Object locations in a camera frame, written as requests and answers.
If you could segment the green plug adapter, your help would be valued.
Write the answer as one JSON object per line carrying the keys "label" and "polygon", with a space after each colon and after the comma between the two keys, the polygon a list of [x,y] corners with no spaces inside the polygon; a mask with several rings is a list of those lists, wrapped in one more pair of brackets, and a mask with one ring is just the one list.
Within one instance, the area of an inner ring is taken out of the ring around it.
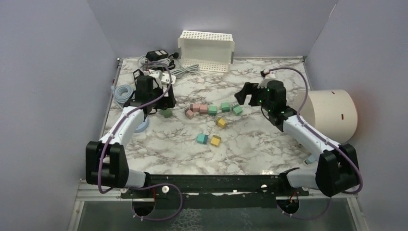
{"label": "green plug adapter", "polygon": [[216,116],[216,115],[217,115],[217,111],[218,111],[217,106],[215,106],[215,105],[209,105],[209,106],[208,106],[208,110],[207,110],[208,115],[210,115],[210,116]]}

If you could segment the yellow plug adapter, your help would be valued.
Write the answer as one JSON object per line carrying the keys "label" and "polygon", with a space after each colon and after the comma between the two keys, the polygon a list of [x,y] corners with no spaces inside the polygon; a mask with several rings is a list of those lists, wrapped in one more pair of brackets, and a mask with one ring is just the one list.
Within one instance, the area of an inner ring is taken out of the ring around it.
{"label": "yellow plug adapter", "polygon": [[217,118],[216,119],[216,125],[222,129],[224,129],[227,125],[226,121],[222,118]]}
{"label": "yellow plug adapter", "polygon": [[213,135],[210,141],[212,146],[218,147],[221,143],[221,138],[219,136]]}

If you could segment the teal plug adapter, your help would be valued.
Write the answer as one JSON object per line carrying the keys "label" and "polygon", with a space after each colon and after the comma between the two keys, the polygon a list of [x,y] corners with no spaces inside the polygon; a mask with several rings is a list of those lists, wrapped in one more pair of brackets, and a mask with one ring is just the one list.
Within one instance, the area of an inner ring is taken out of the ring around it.
{"label": "teal plug adapter", "polygon": [[208,135],[207,135],[207,134],[203,134],[203,133],[199,133],[199,134],[197,135],[196,141],[197,141],[199,144],[207,144]]}

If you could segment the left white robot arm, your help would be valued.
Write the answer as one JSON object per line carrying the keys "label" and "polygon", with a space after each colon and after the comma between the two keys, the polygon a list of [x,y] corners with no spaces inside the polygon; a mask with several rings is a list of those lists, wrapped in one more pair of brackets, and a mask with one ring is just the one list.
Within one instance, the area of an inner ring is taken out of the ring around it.
{"label": "left white robot arm", "polygon": [[149,174],[130,170],[125,147],[151,110],[165,110],[175,105],[171,83],[163,87],[156,77],[136,78],[136,88],[113,127],[98,141],[90,141],[86,146],[86,182],[99,188],[133,188],[138,197],[148,196],[151,193]]}

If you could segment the green power strip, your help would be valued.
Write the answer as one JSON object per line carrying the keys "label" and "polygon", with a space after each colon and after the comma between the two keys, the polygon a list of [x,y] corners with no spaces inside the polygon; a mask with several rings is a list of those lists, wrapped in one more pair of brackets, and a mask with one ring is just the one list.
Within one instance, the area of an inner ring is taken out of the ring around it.
{"label": "green power strip", "polygon": [[165,110],[161,110],[160,113],[164,118],[170,118],[173,115],[173,111],[170,108],[167,108]]}

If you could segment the pink plug adapter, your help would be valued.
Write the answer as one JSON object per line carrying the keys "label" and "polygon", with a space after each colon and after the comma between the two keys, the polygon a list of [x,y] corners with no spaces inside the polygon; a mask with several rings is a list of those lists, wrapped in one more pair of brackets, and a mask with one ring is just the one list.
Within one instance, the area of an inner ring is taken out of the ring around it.
{"label": "pink plug adapter", "polygon": [[207,104],[201,104],[199,106],[199,113],[202,115],[207,115],[208,114],[208,105]]}

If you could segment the white power strip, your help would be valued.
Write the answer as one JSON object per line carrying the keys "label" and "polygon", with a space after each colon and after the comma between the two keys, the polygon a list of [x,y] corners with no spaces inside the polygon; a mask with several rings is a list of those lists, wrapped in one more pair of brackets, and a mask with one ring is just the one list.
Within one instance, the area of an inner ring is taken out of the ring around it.
{"label": "white power strip", "polygon": [[175,84],[177,80],[177,77],[175,75],[172,75],[171,78],[169,77],[169,74],[167,72],[163,73],[162,77],[162,84]]}

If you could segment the black power strip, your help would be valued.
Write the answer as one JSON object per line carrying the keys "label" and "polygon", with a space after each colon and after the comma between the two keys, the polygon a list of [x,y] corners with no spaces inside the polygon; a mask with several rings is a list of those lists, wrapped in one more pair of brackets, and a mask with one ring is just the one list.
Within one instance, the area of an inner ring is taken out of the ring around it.
{"label": "black power strip", "polygon": [[139,76],[144,76],[144,72],[140,69],[137,69],[133,72],[134,79],[137,79]]}
{"label": "black power strip", "polygon": [[166,52],[165,50],[155,50],[155,51],[147,52],[145,57],[146,57],[147,60],[149,60],[151,62],[154,62],[154,61],[158,61],[158,60],[168,58],[169,53]]}

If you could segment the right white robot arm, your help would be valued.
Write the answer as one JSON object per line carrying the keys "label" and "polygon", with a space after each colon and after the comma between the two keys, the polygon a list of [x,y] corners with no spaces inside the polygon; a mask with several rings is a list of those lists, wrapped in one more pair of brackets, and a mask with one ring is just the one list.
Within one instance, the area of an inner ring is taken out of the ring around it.
{"label": "right white robot arm", "polygon": [[272,125],[294,138],[317,161],[314,168],[294,168],[281,173],[279,177],[283,179],[277,185],[282,195],[289,196],[301,187],[320,190],[327,197],[338,193],[350,194],[353,187],[357,187],[356,193],[361,191],[363,180],[355,148],[325,138],[304,121],[296,110],[288,106],[286,88],[281,81],[270,80],[266,88],[246,82],[234,97],[238,104],[243,105],[248,95],[251,96],[250,106],[260,106],[262,112],[267,112],[267,119]]}

